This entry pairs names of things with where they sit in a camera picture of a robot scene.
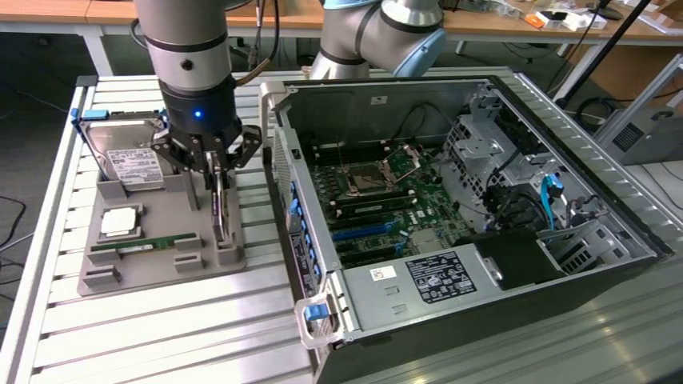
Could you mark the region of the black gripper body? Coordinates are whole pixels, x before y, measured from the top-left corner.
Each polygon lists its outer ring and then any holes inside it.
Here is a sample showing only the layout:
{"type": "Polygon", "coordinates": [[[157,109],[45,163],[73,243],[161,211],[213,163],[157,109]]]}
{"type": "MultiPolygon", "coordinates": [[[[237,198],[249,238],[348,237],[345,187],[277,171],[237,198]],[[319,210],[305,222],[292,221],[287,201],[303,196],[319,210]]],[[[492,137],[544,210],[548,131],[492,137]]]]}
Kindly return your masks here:
{"type": "Polygon", "coordinates": [[[229,145],[243,132],[237,117],[236,80],[225,77],[205,90],[180,90],[159,81],[169,134],[191,152],[213,152],[225,161],[229,145]]]}

